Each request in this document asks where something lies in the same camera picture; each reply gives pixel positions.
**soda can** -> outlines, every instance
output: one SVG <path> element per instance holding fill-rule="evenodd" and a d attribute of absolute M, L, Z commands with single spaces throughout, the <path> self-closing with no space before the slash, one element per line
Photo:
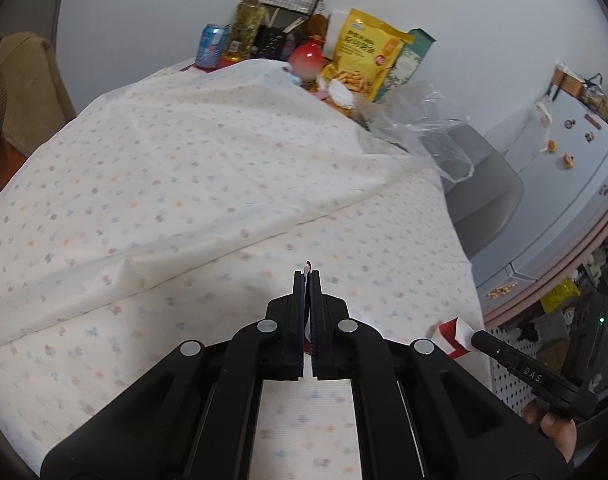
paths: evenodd
<path fill-rule="evenodd" d="M 216 68 L 226 47 L 229 33 L 228 25 L 209 23 L 204 27 L 195 56 L 195 65 L 199 68 Z"/>

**white wall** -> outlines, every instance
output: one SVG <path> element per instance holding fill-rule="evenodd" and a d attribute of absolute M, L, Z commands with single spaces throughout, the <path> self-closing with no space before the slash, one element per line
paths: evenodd
<path fill-rule="evenodd" d="M 62 0 L 58 61 L 77 110 L 110 89 L 194 56 L 206 23 L 236 0 Z M 596 0 L 326 0 L 437 42 L 416 79 L 430 78 L 485 133 L 528 109 L 556 60 L 608 76 L 608 23 Z M 494 137 L 502 137 L 494 131 Z"/>

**white floral tablecloth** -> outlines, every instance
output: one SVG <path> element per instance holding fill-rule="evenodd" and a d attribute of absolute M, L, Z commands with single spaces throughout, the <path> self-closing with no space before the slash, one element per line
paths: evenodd
<path fill-rule="evenodd" d="M 0 195 L 3 433 L 39 471 L 177 344 L 263 318 L 307 260 L 386 338 L 482 328 L 434 170 L 280 63 L 163 70 L 98 98 Z M 462 364 L 489 383 L 486 358 Z M 266 383 L 251 469 L 360 478 L 348 382 Z"/>

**silver screw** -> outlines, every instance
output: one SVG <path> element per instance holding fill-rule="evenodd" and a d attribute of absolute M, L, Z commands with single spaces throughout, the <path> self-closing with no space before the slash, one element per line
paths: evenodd
<path fill-rule="evenodd" d="M 257 324 L 257 329 L 260 332 L 265 333 L 275 332 L 275 330 L 277 329 L 277 323 L 274 322 L 272 319 L 263 319 Z"/>
<path fill-rule="evenodd" d="M 202 345 L 197 341 L 187 341 L 180 346 L 180 352 L 187 357 L 199 354 L 200 350 L 202 350 Z"/>
<path fill-rule="evenodd" d="M 413 348 L 415 348 L 415 351 L 419 352 L 420 354 L 428 355 L 435 350 L 435 345 L 428 341 L 428 339 L 418 339 L 413 344 Z"/>
<path fill-rule="evenodd" d="M 338 329 L 342 332 L 355 332 L 357 323 L 353 319 L 343 319 L 337 324 Z"/>

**green box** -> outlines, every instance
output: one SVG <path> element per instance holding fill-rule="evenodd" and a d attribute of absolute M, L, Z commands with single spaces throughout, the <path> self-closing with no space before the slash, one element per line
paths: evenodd
<path fill-rule="evenodd" d="M 435 40 L 421 28 L 412 28 L 408 33 L 415 37 L 415 41 L 413 43 L 406 43 L 402 47 L 398 60 L 396 60 L 395 65 L 388 72 L 386 79 L 375 96 L 375 102 L 382 99 L 384 94 L 392 88 L 408 83 L 431 45 L 435 43 Z"/>

